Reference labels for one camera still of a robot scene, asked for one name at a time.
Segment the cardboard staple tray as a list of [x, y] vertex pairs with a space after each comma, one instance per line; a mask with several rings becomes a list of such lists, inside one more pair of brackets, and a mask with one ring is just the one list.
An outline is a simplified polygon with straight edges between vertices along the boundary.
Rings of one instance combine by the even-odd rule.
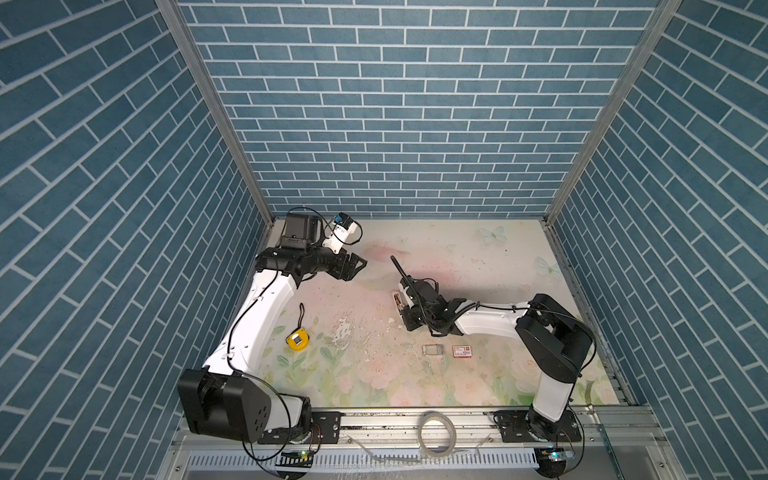
[[423, 345], [422, 354], [424, 356], [442, 356], [444, 354], [444, 346], [440, 344]]

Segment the red staple box sleeve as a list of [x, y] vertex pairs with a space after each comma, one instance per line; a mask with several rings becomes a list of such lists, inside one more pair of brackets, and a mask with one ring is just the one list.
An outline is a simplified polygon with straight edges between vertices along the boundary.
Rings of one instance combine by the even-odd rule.
[[469, 359], [473, 356], [472, 348], [469, 345], [454, 345], [452, 356], [456, 359]]

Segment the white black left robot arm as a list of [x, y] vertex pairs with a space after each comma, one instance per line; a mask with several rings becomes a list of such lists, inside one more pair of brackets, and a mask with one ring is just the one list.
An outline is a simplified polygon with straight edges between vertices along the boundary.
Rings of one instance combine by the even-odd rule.
[[277, 321], [305, 280], [318, 273], [352, 280], [366, 261], [347, 247], [362, 239], [360, 224], [345, 213], [326, 221], [308, 207], [289, 211], [281, 237], [255, 258], [247, 297], [222, 341], [199, 369], [187, 369], [177, 391], [189, 430], [244, 442], [286, 443], [312, 430], [308, 398], [279, 394], [258, 377]]

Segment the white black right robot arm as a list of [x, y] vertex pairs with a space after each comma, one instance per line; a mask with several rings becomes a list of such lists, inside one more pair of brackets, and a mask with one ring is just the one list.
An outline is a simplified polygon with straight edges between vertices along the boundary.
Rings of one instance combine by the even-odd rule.
[[519, 340], [540, 370], [537, 390], [526, 414], [528, 431], [539, 440], [555, 440], [572, 392], [594, 344], [592, 330], [550, 295], [511, 304], [486, 304], [466, 298], [445, 299], [439, 284], [407, 274], [395, 256], [400, 275], [394, 295], [408, 331], [421, 327], [433, 337], [491, 335]]

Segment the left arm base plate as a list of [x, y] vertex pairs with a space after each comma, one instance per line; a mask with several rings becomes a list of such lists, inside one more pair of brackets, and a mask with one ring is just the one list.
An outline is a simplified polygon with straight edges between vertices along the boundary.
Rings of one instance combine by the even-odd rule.
[[319, 441], [321, 445], [334, 445], [339, 442], [342, 417], [343, 414], [340, 411], [302, 413], [295, 426], [290, 429], [267, 429], [257, 443], [259, 445], [282, 445], [284, 442], [305, 440], [309, 434], [314, 434], [315, 442]]

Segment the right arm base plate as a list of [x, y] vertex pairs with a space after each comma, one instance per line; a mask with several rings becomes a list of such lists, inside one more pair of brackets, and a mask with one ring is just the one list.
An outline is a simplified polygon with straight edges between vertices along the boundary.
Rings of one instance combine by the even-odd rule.
[[556, 422], [536, 413], [533, 408], [497, 410], [491, 414], [491, 420], [504, 443], [575, 443], [583, 439], [582, 428], [569, 410]]

